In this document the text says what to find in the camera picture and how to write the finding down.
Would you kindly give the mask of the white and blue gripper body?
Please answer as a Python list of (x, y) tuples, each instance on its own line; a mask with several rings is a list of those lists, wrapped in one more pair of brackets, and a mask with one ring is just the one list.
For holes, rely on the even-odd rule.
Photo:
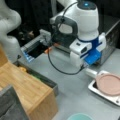
[(70, 61), (79, 68), (85, 65), (92, 65), (101, 58), (101, 52), (106, 47), (105, 34), (100, 34), (97, 38), (84, 41), (77, 38), (70, 46)]

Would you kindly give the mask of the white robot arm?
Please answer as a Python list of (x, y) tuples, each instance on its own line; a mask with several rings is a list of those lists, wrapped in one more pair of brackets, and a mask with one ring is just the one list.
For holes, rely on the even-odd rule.
[(105, 33), (99, 33), (99, 14), (95, 3), (85, 0), (57, 0), (64, 10), (50, 19), (63, 35), (75, 40), (69, 45), (70, 61), (79, 68), (92, 65), (106, 47)]

